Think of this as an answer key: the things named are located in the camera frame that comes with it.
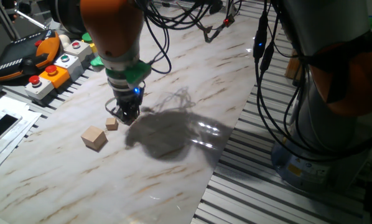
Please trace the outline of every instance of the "small wooden block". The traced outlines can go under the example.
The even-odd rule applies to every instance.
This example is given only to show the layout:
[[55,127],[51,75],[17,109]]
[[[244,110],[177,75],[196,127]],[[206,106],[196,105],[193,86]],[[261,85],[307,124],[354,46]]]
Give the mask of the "small wooden block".
[[[298,55],[295,49],[292,49],[292,55]],[[295,77],[295,80],[300,80],[300,76],[302,75],[302,68],[300,68],[300,61],[298,58],[290,58],[286,73],[284,75],[290,79],[294,79],[295,75],[297,75],[297,77]]]
[[105,132],[95,126],[90,126],[82,135],[82,141],[86,146],[99,151],[107,142]]
[[118,121],[116,118],[107,118],[106,127],[108,131],[116,131],[118,129]]

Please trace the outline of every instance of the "marble surface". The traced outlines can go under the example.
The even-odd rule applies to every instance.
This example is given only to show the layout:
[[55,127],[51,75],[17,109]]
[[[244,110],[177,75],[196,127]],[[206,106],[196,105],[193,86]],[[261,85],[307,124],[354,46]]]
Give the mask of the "marble surface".
[[[203,23],[218,26],[223,17]],[[104,104],[113,94],[104,72],[92,76],[0,167],[0,217],[9,223],[190,223],[255,84],[257,26],[238,16],[211,44],[196,27],[170,31],[173,71],[146,79],[143,115],[131,127],[105,129]],[[141,59],[158,50],[144,28]],[[166,61],[154,67],[165,70]],[[81,140],[91,125],[107,135],[100,152]]]

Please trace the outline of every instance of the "white paper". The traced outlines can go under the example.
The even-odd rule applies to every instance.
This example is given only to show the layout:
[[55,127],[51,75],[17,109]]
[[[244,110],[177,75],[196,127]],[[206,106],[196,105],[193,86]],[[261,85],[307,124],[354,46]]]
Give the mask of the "white paper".
[[27,115],[25,115],[23,118],[26,120],[30,120],[28,122],[27,127],[23,130],[23,132],[18,135],[18,137],[15,138],[1,153],[0,153],[0,165],[6,160],[6,158],[13,152],[13,150],[16,148],[16,146],[22,141],[23,137],[27,134],[27,132],[30,130],[30,128],[37,122],[37,120],[40,117],[40,113],[35,113],[28,111]]
[[5,96],[0,98],[0,110],[8,110],[22,116],[21,121],[0,139],[0,154],[5,152],[5,154],[0,156],[1,164],[27,134],[41,114],[29,111],[29,106],[26,103]]

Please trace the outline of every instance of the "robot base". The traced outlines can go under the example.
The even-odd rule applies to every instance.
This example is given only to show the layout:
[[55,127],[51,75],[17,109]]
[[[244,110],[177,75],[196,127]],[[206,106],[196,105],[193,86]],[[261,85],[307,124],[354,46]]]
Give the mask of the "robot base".
[[[288,142],[287,147],[293,150],[297,146]],[[344,192],[353,183],[364,166],[369,153],[370,150],[366,150],[339,161],[318,163],[298,158],[280,144],[275,143],[272,148],[271,160],[281,178],[299,190],[306,192],[324,192],[326,190]]]

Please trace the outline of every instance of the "cable bundle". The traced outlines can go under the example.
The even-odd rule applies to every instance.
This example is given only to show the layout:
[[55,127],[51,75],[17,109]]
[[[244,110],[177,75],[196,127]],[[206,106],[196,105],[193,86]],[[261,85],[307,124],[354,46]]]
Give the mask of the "cable bundle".
[[[157,46],[160,48],[160,52],[149,62],[150,65],[153,63],[156,63],[163,58],[165,58],[168,62],[169,69],[168,71],[159,71],[154,68],[153,71],[161,74],[168,74],[172,70],[172,64],[170,61],[170,58],[168,57],[167,53],[169,50],[170,45],[170,37],[169,37],[169,29],[172,30],[184,30],[189,29],[197,24],[200,23],[201,19],[207,14],[207,12],[210,10],[210,8],[214,4],[214,0],[196,0],[194,5],[188,9],[185,10],[183,13],[174,16],[174,17],[168,17],[163,16],[159,10],[154,5],[153,1],[144,1],[144,0],[135,0],[136,5],[143,11],[144,14],[144,20],[146,21],[146,26],[149,29],[149,32],[151,36],[154,39],[154,42],[157,44]],[[232,4],[229,4],[227,6],[226,15],[229,14],[230,7]],[[156,35],[153,33],[151,29],[150,23],[153,23],[157,27],[160,27],[163,30],[164,33],[164,46],[160,44],[160,42],[157,40]]]
[[[257,106],[258,106],[259,115],[260,115],[265,127],[267,128],[267,130],[269,131],[271,136],[277,141],[277,143],[279,143],[289,153],[291,153],[292,155],[294,155],[296,157],[299,157],[301,159],[304,159],[306,161],[311,161],[311,162],[337,161],[337,160],[340,160],[340,159],[344,159],[346,157],[350,157],[350,156],[362,153],[363,151],[372,148],[372,138],[367,139],[366,141],[364,141],[364,142],[362,142],[362,143],[360,143],[356,146],[353,146],[351,148],[343,149],[342,151],[339,151],[337,149],[330,149],[329,147],[325,146],[322,142],[320,142],[320,139],[318,138],[316,133],[315,133],[316,138],[319,141],[319,143],[322,145],[322,147],[320,149],[314,148],[313,146],[311,146],[306,141],[306,139],[303,137],[303,135],[302,135],[302,133],[299,129],[299,113],[300,113],[300,109],[302,107],[302,102],[304,101],[304,94],[303,93],[304,93],[305,88],[306,88],[306,77],[307,77],[308,85],[310,83],[309,82],[309,69],[308,69],[306,64],[302,64],[300,66],[300,68],[298,68],[298,70],[296,71],[296,75],[297,75],[299,70],[302,69],[302,75],[301,75],[300,82],[297,86],[297,89],[295,90],[295,93],[292,96],[292,99],[291,99],[290,103],[288,104],[288,107],[287,107],[286,112],[284,114],[284,119],[283,119],[284,131],[279,127],[279,125],[276,123],[276,121],[271,116],[270,112],[268,111],[268,109],[265,105],[263,95],[262,95],[262,91],[261,91],[261,86],[262,86],[262,80],[263,80],[264,73],[269,68],[269,65],[270,65],[270,62],[271,62],[271,59],[272,59],[274,47],[277,49],[277,51],[279,51],[277,46],[274,43],[274,39],[275,39],[275,34],[276,34],[276,29],[277,29],[277,25],[278,25],[278,22],[279,22],[279,18],[281,16],[283,16],[283,14],[282,14],[280,6],[277,5],[276,3],[277,3],[277,1],[274,1],[274,0],[271,1],[271,4],[273,4],[273,6],[274,6],[274,8],[277,12],[277,17],[276,17],[276,23],[275,23],[275,26],[274,26],[274,30],[273,30],[273,33],[271,32],[271,37],[272,37],[271,42],[269,43],[268,47],[266,49],[264,49],[264,51],[263,51],[262,50],[262,45],[265,46],[265,43],[266,43],[266,27],[268,27],[268,25],[267,25],[267,14],[269,13],[269,10],[270,10],[270,7],[269,7],[268,11],[266,10],[267,0],[265,0],[264,12],[263,12],[262,17],[260,18],[260,24],[259,24],[259,27],[258,27],[258,31],[257,31],[256,37],[255,37],[255,43],[254,43],[255,73],[256,73],[256,79],[257,79],[257,83],[258,83]],[[296,48],[296,51],[298,52],[298,55],[295,56],[295,57],[303,58],[301,50]],[[279,53],[281,55],[285,56],[285,57],[292,57],[292,56],[284,55],[281,52],[279,52]],[[263,60],[261,62],[261,66],[259,67],[259,60],[260,60],[261,57],[263,57]],[[291,136],[290,132],[288,131],[288,127],[287,127],[287,123],[286,123],[287,114],[288,114],[288,112],[291,108],[292,103],[294,102],[294,100],[297,96],[298,96],[298,104],[297,104],[297,111],[296,111],[296,116],[295,116],[295,129],[296,129],[296,133],[298,134],[299,139],[302,141],[303,144],[301,144],[299,141],[295,140]],[[271,123],[276,127],[276,129],[286,139],[288,139],[290,142],[292,142],[293,144],[295,144],[299,148],[301,148],[301,149],[303,149],[303,150],[305,150],[309,153],[312,153],[312,154],[315,154],[315,155],[318,155],[318,156],[329,157],[329,158],[328,159],[311,159],[311,158],[301,156],[301,155],[295,153],[292,149],[289,149],[273,133],[272,129],[267,124],[266,118],[264,117],[262,109],[261,109],[261,105],[262,105],[262,108],[265,111],[266,116],[269,118]]]

